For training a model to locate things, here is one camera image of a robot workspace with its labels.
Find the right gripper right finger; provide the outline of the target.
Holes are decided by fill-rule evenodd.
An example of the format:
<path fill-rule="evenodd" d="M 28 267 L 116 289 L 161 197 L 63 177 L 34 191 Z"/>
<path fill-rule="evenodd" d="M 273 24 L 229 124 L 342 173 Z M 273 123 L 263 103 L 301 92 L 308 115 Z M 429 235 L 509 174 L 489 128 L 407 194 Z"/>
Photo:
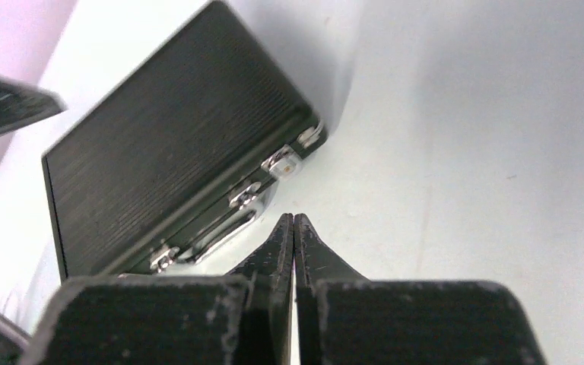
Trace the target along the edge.
<path fill-rule="evenodd" d="M 518 298 L 486 280 L 374 281 L 294 218 L 303 364 L 543 364 Z"/>

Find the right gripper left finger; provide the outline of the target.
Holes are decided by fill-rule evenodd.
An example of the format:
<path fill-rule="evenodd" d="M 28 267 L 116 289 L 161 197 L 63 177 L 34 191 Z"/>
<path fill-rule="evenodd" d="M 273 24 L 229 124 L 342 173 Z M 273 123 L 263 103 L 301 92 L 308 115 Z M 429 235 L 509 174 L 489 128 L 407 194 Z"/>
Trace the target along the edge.
<path fill-rule="evenodd" d="M 294 217 L 220 276 L 73 278 L 22 364 L 287 364 Z"/>

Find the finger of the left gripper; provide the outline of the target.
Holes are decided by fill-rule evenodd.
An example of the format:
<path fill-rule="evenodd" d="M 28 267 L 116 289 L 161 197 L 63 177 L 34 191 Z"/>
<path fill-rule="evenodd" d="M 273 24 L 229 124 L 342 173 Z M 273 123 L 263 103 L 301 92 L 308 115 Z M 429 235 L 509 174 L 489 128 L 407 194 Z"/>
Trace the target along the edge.
<path fill-rule="evenodd" d="M 0 136 L 64 111 L 58 94 L 0 76 Z"/>

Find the black aluminium poker case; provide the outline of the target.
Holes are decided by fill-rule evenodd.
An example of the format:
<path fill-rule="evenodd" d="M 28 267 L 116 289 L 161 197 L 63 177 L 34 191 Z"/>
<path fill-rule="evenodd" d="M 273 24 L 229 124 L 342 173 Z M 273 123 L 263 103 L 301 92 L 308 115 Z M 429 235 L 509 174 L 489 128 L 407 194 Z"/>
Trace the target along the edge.
<path fill-rule="evenodd" d="M 209 2 L 43 155 L 60 278 L 200 262 L 326 138 L 232 8 Z"/>

